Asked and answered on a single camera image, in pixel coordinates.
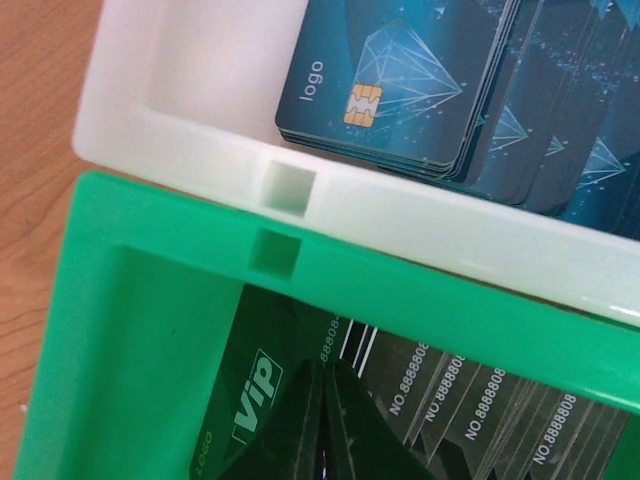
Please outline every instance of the wooden table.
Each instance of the wooden table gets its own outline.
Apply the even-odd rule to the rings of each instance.
[[[0,0],[0,479],[10,478],[72,185],[100,2]]]

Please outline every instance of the card stack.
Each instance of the card stack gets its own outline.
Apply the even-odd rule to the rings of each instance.
[[[438,480],[604,478],[629,413],[357,322],[348,332],[342,357]]]
[[[310,0],[283,137],[634,237],[637,0]]]

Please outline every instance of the green plastic tray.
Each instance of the green plastic tray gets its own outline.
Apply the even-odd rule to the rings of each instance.
[[[90,173],[75,193],[15,478],[186,479],[245,282],[640,413],[637,330]],[[638,418],[609,480],[640,472]]]

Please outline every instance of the square hole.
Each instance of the square hole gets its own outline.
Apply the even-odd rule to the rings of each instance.
[[[251,268],[280,278],[293,274],[302,241],[271,230],[259,230],[253,247]]]
[[[315,178],[316,173],[310,170],[273,162],[267,173],[264,205],[303,216]]]

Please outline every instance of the blue card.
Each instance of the blue card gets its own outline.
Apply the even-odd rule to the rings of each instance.
[[[464,159],[460,162],[461,169],[454,176],[447,177],[450,181],[469,185],[478,179],[485,156],[490,148],[494,130],[500,121],[506,96],[516,78],[522,56],[527,50],[544,4],[544,0],[523,0],[520,5],[496,74],[489,82],[490,88],[487,98],[476,120],[471,138],[466,142]]]
[[[640,115],[630,108],[640,98],[638,73],[620,85],[562,220],[605,232],[620,224],[640,182]]]
[[[278,127],[444,173],[465,138],[505,5],[311,0]]]
[[[522,43],[526,38],[525,32],[531,25],[538,6],[543,2],[544,0],[516,0],[514,5],[507,3],[502,19],[507,26],[502,28],[497,40],[498,47],[495,50],[495,55],[485,69],[484,80],[467,124],[462,147],[458,153],[454,168],[447,173],[447,178],[456,178],[459,181],[461,173],[466,172],[463,173],[464,178],[466,178],[471,170],[467,162],[467,156],[469,151],[475,148],[473,143],[474,131],[480,123],[487,120],[486,116],[482,116],[485,105],[491,103],[491,98],[496,95],[496,83],[499,83],[499,77],[510,77],[510,72],[513,72],[517,65],[517,62],[508,61],[509,57],[505,54],[508,50],[522,48]],[[477,168],[471,170],[472,174],[477,173],[477,171]]]
[[[610,12],[612,12],[610,14],[613,15],[613,13],[615,13],[615,9],[612,8]],[[619,48],[618,56],[615,61],[611,62],[610,69],[608,71],[598,71],[595,69],[592,71],[592,76],[603,79],[601,81],[601,89],[606,95],[603,95],[601,97],[603,99],[602,104],[596,104],[595,108],[592,110],[591,118],[593,118],[594,120],[597,119],[602,122],[606,121],[606,116],[608,115],[608,112],[612,106],[612,102],[614,102],[620,94],[620,84],[625,78],[625,73],[637,73],[640,71],[640,29],[635,29],[635,31],[627,30],[625,33],[628,33],[627,39],[625,41],[621,38],[621,45]],[[603,52],[601,55],[602,58],[606,58],[606,53]],[[627,97],[628,103],[625,108],[628,109],[629,105],[633,105],[633,102],[637,101],[637,99],[638,97]],[[625,128],[626,126],[620,126],[621,130],[624,130]],[[586,131],[584,126],[582,126],[580,128],[579,139],[582,142],[588,141],[586,140],[588,138],[588,132]],[[565,211],[565,209],[569,205],[569,202],[571,201],[574,190],[581,181],[581,176],[583,175],[585,166],[588,166],[587,163],[589,159],[593,158],[593,150],[587,149],[586,146],[587,145],[584,145],[581,149],[576,149],[574,151],[573,158],[568,159],[568,161],[566,162],[568,168],[567,173],[565,174],[564,190],[562,191],[558,206],[553,212],[554,215],[559,215]]]
[[[559,214],[560,208],[566,207],[640,38],[637,31],[628,29],[615,5],[599,18],[575,83],[556,121],[554,133],[564,148],[545,157],[524,204],[534,212]]]
[[[526,198],[548,153],[556,112],[588,46],[585,32],[595,28],[595,20],[588,0],[545,2],[470,192],[502,203]]]

